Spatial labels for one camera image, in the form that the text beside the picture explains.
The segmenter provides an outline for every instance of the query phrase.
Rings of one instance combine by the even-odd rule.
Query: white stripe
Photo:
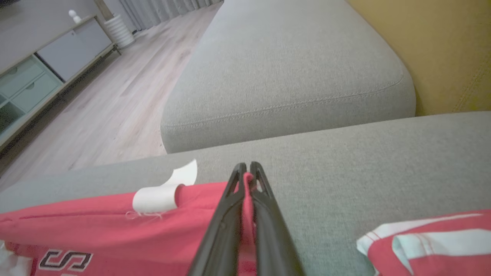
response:
[[[399,261],[401,261],[401,264],[411,273],[411,275],[414,275],[414,271],[412,270],[411,264],[409,264],[409,259],[406,257],[406,254],[404,250],[401,247],[400,243],[395,243],[394,240],[392,240],[392,251],[394,251],[394,254],[397,256]]]
[[[404,251],[403,257],[408,261],[429,255],[487,255],[491,254],[491,231],[469,229],[397,235],[392,241],[392,249],[394,253],[399,249]]]
[[[377,241],[379,239],[383,239],[401,232],[411,230],[413,228],[421,227],[438,221],[457,220],[457,219],[464,219],[464,218],[470,218],[476,216],[482,216],[482,214],[478,214],[478,213],[465,214],[465,215],[455,215],[455,216],[442,217],[436,219],[385,223],[377,227],[372,232],[369,232],[365,234],[365,236],[358,239],[356,242],[356,249],[358,249],[358,251],[360,251],[362,254],[367,256],[368,249],[370,248],[370,246],[372,246],[374,241]]]

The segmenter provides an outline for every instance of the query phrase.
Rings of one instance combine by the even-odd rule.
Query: gray curtain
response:
[[[119,0],[138,30],[222,0]]]

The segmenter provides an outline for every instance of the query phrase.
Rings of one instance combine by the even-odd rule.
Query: red clothing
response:
[[[357,247],[381,276],[489,275],[491,210],[383,224]]]
[[[181,186],[175,194],[178,208],[162,214],[136,214],[132,208],[135,193],[0,214],[0,239],[10,241],[17,254],[35,258],[37,276],[152,275],[153,271],[159,275],[185,275],[226,184]],[[250,196],[247,198],[246,206],[252,206]],[[244,208],[245,221],[252,222],[251,208]],[[248,236],[252,235],[252,228],[248,225],[243,230],[239,259],[242,275],[255,273],[255,255],[251,255],[255,251],[251,249],[254,238]],[[89,258],[76,252],[89,252],[90,261],[84,269],[70,270],[73,263]],[[56,267],[57,271],[45,270],[50,264],[60,267]]]

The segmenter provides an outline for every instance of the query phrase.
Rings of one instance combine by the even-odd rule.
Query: cabinet door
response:
[[[74,31],[70,31],[37,52],[66,82],[93,58]]]
[[[73,31],[88,49],[92,58],[100,54],[112,43],[95,18],[75,28]]]
[[[49,75],[44,74],[42,77],[34,81],[20,92],[12,102],[20,107],[24,112],[28,113],[33,109],[44,97],[50,94],[58,84]]]
[[[0,93],[11,98],[42,73],[43,69],[30,57],[0,77]]]

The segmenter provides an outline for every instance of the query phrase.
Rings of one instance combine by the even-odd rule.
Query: sofa cushion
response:
[[[174,153],[414,113],[406,68],[344,0],[227,0],[161,131]]]
[[[491,112],[417,117],[302,133],[72,171],[13,185],[0,213],[129,193],[196,158],[197,183],[259,161],[307,275],[370,275],[356,240],[385,222],[490,207]]]

